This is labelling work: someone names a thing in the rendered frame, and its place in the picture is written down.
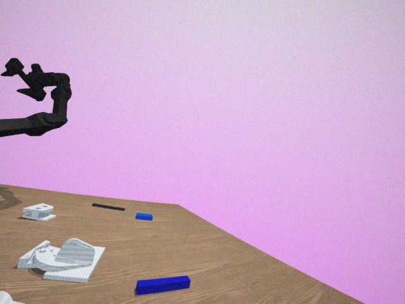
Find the blue rectangular bar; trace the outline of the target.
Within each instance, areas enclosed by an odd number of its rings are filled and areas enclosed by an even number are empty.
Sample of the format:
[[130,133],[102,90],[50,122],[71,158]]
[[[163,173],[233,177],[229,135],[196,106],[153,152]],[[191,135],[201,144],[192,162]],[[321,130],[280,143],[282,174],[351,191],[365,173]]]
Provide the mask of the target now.
[[173,291],[176,289],[189,288],[190,279],[187,275],[180,277],[169,277],[160,279],[148,279],[137,281],[137,295],[149,293],[161,293],[165,291]]

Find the blue rectangular block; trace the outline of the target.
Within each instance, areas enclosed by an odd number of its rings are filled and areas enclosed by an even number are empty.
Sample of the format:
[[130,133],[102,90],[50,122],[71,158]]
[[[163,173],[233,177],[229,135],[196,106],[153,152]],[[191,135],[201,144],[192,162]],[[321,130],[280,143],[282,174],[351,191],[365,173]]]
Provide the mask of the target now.
[[148,213],[137,213],[136,217],[137,217],[137,219],[140,219],[140,220],[152,220],[153,219],[153,216]]

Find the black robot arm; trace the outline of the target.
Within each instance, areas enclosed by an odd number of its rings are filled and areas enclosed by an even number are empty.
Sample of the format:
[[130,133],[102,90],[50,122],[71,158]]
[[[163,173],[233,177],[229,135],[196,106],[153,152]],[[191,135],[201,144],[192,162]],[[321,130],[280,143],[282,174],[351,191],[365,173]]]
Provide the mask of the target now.
[[37,63],[32,64],[31,69],[31,74],[42,72],[39,79],[44,87],[57,86],[51,91],[51,98],[54,100],[53,112],[35,113],[26,118],[0,119],[0,137],[19,134],[42,136],[50,130],[60,128],[68,121],[66,118],[67,102],[72,95],[69,76],[57,72],[44,73]]

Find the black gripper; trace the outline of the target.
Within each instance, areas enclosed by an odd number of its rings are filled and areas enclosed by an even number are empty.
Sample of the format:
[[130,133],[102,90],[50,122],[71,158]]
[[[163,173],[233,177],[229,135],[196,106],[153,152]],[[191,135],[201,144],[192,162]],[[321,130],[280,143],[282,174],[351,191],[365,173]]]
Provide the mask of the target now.
[[5,65],[6,71],[1,74],[1,76],[9,76],[12,77],[14,75],[19,75],[24,82],[30,87],[28,89],[19,89],[17,92],[30,96],[34,98],[36,101],[43,101],[46,96],[46,92],[44,90],[43,84],[41,84],[39,75],[42,73],[38,71],[38,73],[31,74],[29,72],[27,75],[23,72],[24,66],[19,61],[18,58],[11,58],[9,62]]

